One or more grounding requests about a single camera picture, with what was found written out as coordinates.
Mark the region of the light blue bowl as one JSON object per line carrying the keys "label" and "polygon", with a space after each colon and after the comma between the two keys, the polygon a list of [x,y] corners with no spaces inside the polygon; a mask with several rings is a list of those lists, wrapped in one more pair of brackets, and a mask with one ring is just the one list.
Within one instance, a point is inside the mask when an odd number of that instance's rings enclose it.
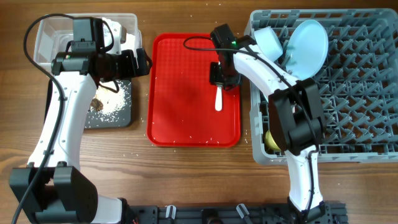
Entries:
{"label": "light blue bowl", "polygon": [[262,28],[254,32],[254,38],[262,53],[271,61],[275,62],[283,54],[283,48],[270,27]]}

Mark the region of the yellow cup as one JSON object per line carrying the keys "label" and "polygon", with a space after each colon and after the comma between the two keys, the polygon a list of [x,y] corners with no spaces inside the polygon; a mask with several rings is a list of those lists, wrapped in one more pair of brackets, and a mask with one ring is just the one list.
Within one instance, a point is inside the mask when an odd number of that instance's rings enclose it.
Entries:
{"label": "yellow cup", "polygon": [[265,140],[264,140],[265,144],[267,145],[267,147],[269,149],[272,149],[273,151],[280,151],[280,148],[278,147],[278,145],[276,144],[276,142],[274,141],[272,134],[269,130],[267,130],[266,132],[266,136],[265,136]]}

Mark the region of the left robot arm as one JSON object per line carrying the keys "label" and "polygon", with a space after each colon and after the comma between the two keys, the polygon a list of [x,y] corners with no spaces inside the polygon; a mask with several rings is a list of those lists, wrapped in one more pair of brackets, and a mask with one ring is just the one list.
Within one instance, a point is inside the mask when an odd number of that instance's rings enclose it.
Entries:
{"label": "left robot arm", "polygon": [[124,198],[99,195],[80,170],[80,145],[98,88],[148,75],[152,60],[126,23],[112,17],[72,17],[73,38],[43,73],[50,78],[39,141],[9,185],[18,199],[13,220],[31,223],[137,223]]}

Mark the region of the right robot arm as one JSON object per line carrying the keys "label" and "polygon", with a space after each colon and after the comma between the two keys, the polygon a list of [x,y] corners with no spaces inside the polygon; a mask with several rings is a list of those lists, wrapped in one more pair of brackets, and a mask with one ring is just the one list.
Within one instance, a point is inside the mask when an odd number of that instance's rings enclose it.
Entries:
{"label": "right robot arm", "polygon": [[284,152],[289,168],[289,205],[296,221],[324,214],[318,183],[318,152],[326,130],[325,115],[313,76],[325,62],[328,37],[315,20],[301,23],[284,50],[270,28],[237,38],[229,25],[210,34],[218,61],[210,65],[210,83],[232,90],[249,79],[268,104],[269,146]]}

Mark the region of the white napkin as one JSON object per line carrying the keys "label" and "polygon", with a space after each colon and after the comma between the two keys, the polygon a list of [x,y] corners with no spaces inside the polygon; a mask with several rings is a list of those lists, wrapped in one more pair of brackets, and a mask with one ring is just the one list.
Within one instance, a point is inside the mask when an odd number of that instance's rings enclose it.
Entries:
{"label": "white napkin", "polygon": [[107,19],[105,17],[102,20],[107,23],[103,24],[104,34],[104,45],[108,47],[111,45],[112,40],[114,41],[113,47],[107,51],[108,54],[120,55],[123,50],[133,50],[141,46],[141,37],[136,37],[134,33],[128,33],[127,29],[120,23]]}

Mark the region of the light blue plate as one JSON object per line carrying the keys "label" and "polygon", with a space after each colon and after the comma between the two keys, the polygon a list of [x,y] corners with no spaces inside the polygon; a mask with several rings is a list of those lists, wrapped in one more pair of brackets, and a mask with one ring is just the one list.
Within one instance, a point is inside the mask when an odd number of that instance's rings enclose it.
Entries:
{"label": "light blue plate", "polygon": [[285,51],[285,69],[299,80],[312,78],[325,63],[328,36],[315,20],[302,22],[291,35]]}

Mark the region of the white plastic spoon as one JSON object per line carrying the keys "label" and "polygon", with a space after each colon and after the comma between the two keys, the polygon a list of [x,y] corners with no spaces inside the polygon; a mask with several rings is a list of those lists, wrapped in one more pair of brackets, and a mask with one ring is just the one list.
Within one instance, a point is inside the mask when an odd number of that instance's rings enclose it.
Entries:
{"label": "white plastic spoon", "polygon": [[217,86],[216,96],[215,96],[215,110],[221,111],[223,109],[223,94],[222,86]]}

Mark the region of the rice and food scraps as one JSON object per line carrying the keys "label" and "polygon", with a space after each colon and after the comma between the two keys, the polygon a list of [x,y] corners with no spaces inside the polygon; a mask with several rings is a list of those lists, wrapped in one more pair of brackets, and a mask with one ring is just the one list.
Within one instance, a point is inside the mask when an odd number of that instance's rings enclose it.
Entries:
{"label": "rice and food scraps", "polygon": [[91,101],[89,111],[97,112],[102,116],[107,116],[121,111],[128,105],[127,100],[130,95],[129,88],[131,87],[131,84],[120,80],[116,83],[119,87],[119,91],[117,93],[112,91],[116,90],[114,82],[100,83],[100,86]]}

